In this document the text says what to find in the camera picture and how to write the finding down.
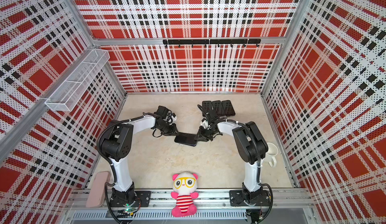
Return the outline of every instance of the toy eye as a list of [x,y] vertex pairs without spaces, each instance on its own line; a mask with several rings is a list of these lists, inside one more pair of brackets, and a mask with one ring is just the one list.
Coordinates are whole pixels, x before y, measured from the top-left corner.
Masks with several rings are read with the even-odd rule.
[[186,186],[192,187],[194,185],[194,179],[187,179],[186,180]]
[[174,183],[174,186],[176,188],[179,188],[181,186],[181,181],[180,180],[177,180],[175,183]]

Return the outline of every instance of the aluminum rail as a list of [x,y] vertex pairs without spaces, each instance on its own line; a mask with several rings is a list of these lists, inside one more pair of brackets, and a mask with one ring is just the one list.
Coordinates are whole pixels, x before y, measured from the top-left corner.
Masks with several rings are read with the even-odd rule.
[[[197,189],[199,197],[194,200],[197,209],[259,209],[255,207],[232,207],[230,205],[229,191],[241,189]],[[172,189],[137,189],[136,191],[151,191],[149,207],[142,207],[143,210],[173,209],[176,200],[171,198]],[[273,208],[307,208],[313,206],[313,201],[306,188],[272,188]],[[106,210],[106,202],[102,207],[86,208],[86,202],[90,190],[74,190],[65,210]]]

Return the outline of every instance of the mug handle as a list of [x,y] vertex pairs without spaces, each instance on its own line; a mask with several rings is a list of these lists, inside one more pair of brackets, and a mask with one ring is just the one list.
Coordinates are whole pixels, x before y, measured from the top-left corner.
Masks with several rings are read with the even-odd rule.
[[272,157],[271,161],[269,162],[269,165],[274,168],[276,167],[277,161],[275,157]]

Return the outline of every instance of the striped shirt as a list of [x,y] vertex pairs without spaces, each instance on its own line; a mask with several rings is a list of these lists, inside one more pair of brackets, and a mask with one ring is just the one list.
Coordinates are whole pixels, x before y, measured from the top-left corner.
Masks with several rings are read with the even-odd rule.
[[182,213],[186,213],[188,211],[188,207],[193,204],[193,199],[190,195],[180,195],[177,197],[177,205]]

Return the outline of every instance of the wire mesh basket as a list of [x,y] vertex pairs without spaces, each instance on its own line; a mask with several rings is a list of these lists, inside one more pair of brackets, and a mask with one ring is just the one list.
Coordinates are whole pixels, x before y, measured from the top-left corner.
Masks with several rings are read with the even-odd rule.
[[72,111],[109,58],[107,50],[91,50],[79,66],[46,100],[46,105],[53,111]]

